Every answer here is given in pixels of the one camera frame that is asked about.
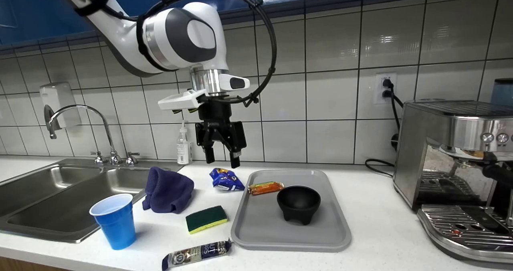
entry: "gray tray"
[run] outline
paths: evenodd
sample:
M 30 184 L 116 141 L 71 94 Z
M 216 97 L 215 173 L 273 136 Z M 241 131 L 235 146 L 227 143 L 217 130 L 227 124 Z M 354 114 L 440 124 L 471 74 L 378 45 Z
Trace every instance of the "gray tray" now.
M 321 195 L 319 210 L 309 225 L 286 221 L 278 192 L 251 196 L 247 186 L 269 181 L 301 185 Z M 252 250 L 338 252 L 351 242 L 351 231 L 326 174 L 317 170 L 264 170 L 249 176 L 231 227 L 233 242 Z

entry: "blue snack bag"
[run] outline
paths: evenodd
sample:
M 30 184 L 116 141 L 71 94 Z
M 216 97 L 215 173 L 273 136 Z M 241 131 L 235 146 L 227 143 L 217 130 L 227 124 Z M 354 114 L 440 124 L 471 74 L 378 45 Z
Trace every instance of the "blue snack bag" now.
M 214 168 L 210 172 L 210 176 L 214 180 L 212 185 L 214 188 L 222 191 L 244 190 L 244 184 L 235 176 L 233 171 L 221 168 Z

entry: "green scouring pad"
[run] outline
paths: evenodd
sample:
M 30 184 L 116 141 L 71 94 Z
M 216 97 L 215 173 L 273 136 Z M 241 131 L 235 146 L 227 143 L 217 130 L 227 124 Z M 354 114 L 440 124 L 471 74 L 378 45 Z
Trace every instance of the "green scouring pad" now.
M 223 207 L 216 206 L 190 214 L 185 217 L 185 220 L 187 220 L 189 234 L 194 234 L 207 228 L 223 224 L 228 221 L 228 218 L 226 217 Z

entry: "stainless steel sink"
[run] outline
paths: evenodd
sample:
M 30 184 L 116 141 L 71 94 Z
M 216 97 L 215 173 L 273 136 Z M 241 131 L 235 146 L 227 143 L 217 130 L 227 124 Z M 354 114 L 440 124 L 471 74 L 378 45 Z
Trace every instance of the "stainless steel sink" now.
M 79 243 L 99 228 L 91 206 L 114 194 L 141 199 L 152 166 L 181 168 L 158 161 L 97 167 L 91 160 L 70 158 L 1 183 L 0 231 Z

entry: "purple cloth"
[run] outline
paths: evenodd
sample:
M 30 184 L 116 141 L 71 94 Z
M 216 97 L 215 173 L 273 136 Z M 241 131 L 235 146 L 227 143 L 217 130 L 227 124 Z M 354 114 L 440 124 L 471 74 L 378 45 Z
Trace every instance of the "purple cloth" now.
M 191 199 L 194 182 L 182 174 L 152 167 L 146 182 L 143 210 L 155 213 L 182 212 Z

